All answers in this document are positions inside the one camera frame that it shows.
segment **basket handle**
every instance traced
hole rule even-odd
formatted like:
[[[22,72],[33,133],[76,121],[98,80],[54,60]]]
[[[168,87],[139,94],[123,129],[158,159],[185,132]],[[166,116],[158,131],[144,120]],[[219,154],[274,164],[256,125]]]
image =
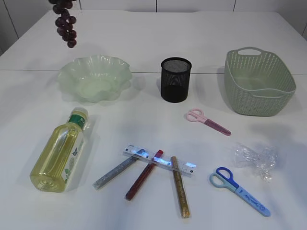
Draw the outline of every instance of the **basket handle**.
[[[287,93],[283,93],[281,92],[280,90],[275,90],[275,89],[262,89],[262,90],[258,90],[257,92],[277,92],[279,94],[276,94],[276,95],[279,95],[279,96],[260,96],[260,95],[257,95],[255,92],[249,92],[253,97],[258,97],[258,98],[274,98],[274,99],[279,99],[279,98],[282,98],[284,96],[287,95]]]
[[[245,55],[249,55],[249,56],[259,56],[259,55],[261,55],[261,54],[264,52],[264,50],[262,50],[262,49],[259,49],[259,48],[256,48],[256,47],[251,47],[251,46],[237,49],[236,52],[238,53],[238,55],[242,55],[242,54],[239,54],[240,51],[242,51],[242,50],[249,50],[249,49],[259,51],[260,54],[256,54],[256,55],[253,55],[253,54],[252,54],[252,55],[250,55],[250,54],[245,54]]]

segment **glass bowl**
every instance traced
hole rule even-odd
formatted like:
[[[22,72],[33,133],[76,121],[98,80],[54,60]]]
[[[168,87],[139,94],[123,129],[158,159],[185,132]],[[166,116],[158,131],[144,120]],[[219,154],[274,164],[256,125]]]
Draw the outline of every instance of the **glass bowl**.
[[[128,63],[104,55],[77,58],[58,74],[62,92],[77,101],[93,103],[116,99],[122,90],[130,87],[131,78]]]

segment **ruler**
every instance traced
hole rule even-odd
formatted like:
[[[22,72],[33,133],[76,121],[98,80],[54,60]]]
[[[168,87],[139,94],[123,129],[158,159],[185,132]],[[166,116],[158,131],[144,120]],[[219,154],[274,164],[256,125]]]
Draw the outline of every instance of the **ruler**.
[[[160,158],[158,158],[155,157],[156,152],[140,148],[134,145],[128,145],[124,150],[124,154],[130,157],[133,156],[139,158],[140,160],[146,163],[156,164],[157,166],[167,169],[169,171],[176,170],[180,172],[182,175],[189,177],[191,177],[194,174],[196,168],[196,164],[182,161],[179,159],[177,159],[178,167],[173,168],[171,157],[163,155]]]

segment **bunch of grapes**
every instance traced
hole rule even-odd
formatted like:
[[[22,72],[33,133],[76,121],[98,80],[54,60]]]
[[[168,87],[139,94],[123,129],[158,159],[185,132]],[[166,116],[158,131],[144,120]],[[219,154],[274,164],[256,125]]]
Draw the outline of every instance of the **bunch of grapes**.
[[[73,24],[76,23],[77,19],[68,12],[68,9],[72,8],[73,1],[76,0],[49,0],[49,2],[54,5],[54,13],[61,15],[56,19],[55,25],[58,27],[58,34],[67,42],[69,48],[74,48],[77,44],[77,33],[73,30]]]

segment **white wall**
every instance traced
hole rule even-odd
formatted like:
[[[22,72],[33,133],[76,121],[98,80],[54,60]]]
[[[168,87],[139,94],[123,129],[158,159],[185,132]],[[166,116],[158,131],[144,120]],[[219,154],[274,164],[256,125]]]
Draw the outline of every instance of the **white wall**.
[[[156,0],[81,0],[85,10],[125,10],[155,12]]]
[[[307,24],[307,0],[236,0],[235,11],[275,11],[300,34]]]
[[[232,11],[235,0],[158,0],[158,12]]]
[[[15,29],[21,37],[51,9],[48,0],[4,0]]]
[[[307,29],[305,29],[305,32],[303,33],[303,37],[307,40]]]
[[[17,34],[11,23],[5,4],[3,0],[0,0],[0,50],[4,52],[15,41],[17,41]]]

